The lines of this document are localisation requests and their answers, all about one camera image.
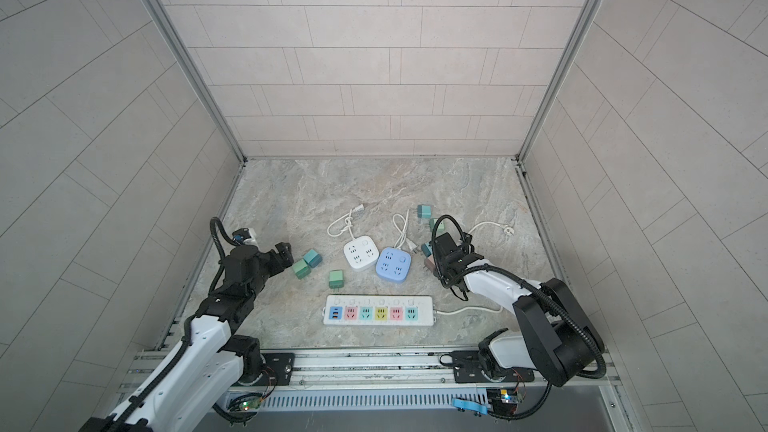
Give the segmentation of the pink charger plug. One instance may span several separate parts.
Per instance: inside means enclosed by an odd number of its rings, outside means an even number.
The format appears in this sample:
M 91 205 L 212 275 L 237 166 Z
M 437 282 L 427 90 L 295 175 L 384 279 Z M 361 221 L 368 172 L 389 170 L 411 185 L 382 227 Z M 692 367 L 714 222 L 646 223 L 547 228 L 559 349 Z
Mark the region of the pink charger plug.
M 431 272 L 434 273 L 436 270 L 436 265 L 434 262 L 434 259 L 432 256 L 426 257 L 424 260 L 425 267 Z

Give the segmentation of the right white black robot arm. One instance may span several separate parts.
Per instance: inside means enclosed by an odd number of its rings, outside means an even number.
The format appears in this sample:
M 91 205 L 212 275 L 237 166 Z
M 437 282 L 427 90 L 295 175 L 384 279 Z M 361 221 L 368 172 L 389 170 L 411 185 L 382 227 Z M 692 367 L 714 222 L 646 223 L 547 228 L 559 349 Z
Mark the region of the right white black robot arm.
M 479 367 L 489 379 L 525 368 L 561 387 L 575 376 L 606 375 L 603 339 L 563 281 L 529 281 L 496 266 L 475 251 L 468 234 L 457 243 L 443 233 L 430 246 L 443 287 L 483 296 L 516 318 L 517 333 L 499 330 L 478 345 Z

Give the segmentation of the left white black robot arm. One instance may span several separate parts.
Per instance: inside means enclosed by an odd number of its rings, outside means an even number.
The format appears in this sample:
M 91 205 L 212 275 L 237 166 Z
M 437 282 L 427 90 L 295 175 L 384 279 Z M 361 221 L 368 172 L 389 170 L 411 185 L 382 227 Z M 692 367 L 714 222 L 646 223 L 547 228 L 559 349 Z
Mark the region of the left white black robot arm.
M 221 259 L 223 284 L 185 319 L 181 340 L 161 364 L 107 417 L 91 417 L 80 429 L 191 431 L 231 386 L 266 376 L 259 340 L 237 330 L 266 281 L 293 263 L 286 242 L 267 252 L 235 246 Z

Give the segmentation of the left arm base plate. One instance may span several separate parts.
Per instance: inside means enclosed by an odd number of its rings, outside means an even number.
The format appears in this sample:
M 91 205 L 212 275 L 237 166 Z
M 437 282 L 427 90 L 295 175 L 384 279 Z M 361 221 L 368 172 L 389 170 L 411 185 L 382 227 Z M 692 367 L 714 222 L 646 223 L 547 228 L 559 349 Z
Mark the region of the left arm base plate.
M 287 386 L 290 384 L 294 353 L 262 353 L 259 358 L 246 356 L 243 374 L 237 384 L 242 386 Z

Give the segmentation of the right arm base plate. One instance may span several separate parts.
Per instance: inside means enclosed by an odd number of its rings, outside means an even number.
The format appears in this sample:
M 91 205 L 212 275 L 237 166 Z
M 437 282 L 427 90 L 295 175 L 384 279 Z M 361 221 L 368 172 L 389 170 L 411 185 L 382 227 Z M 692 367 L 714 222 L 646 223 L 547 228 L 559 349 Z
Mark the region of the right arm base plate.
M 533 369 L 519 367 L 488 371 L 483 368 L 483 361 L 477 350 L 456 350 L 441 357 L 440 363 L 451 369 L 457 384 L 479 383 L 532 383 L 535 381 Z

